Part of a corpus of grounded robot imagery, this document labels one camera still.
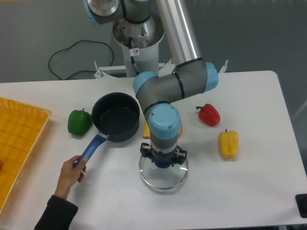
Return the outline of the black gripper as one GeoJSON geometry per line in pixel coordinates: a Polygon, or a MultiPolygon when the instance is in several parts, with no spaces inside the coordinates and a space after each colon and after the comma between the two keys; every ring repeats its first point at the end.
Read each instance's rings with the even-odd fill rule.
{"type": "Polygon", "coordinates": [[[176,164],[182,165],[187,158],[187,151],[182,148],[177,148],[177,144],[162,148],[154,143],[147,144],[142,142],[140,148],[141,155],[148,158],[153,163],[171,163],[173,167],[176,164]]]}

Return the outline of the black sleeved forearm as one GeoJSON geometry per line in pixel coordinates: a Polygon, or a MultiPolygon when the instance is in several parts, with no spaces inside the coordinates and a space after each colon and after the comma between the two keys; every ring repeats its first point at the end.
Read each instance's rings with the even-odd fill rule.
{"type": "Polygon", "coordinates": [[[52,195],[34,229],[68,230],[73,218],[77,214],[77,211],[78,207],[75,204],[52,195]]]}

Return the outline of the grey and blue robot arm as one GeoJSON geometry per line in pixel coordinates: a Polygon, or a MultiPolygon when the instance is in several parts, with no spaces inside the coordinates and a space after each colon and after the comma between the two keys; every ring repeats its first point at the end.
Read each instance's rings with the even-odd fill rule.
{"type": "Polygon", "coordinates": [[[86,0],[84,8],[93,24],[112,22],[113,35],[123,48],[127,75],[150,130],[143,157],[157,167],[183,164],[187,153],[177,145],[181,128],[173,102],[214,89],[218,72],[201,56],[188,10],[182,0],[158,0],[158,14],[148,0],[86,0]],[[158,53],[150,54],[166,37],[175,67],[158,76],[158,53]]]}

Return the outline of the person's hand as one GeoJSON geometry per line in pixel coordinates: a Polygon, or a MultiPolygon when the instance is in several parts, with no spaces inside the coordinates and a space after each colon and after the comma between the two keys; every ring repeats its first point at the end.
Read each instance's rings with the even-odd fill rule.
{"type": "Polygon", "coordinates": [[[55,196],[66,200],[71,187],[76,182],[81,183],[83,181],[88,159],[85,157],[77,166],[75,166],[80,157],[81,155],[73,156],[63,163],[54,193],[55,196]]]}

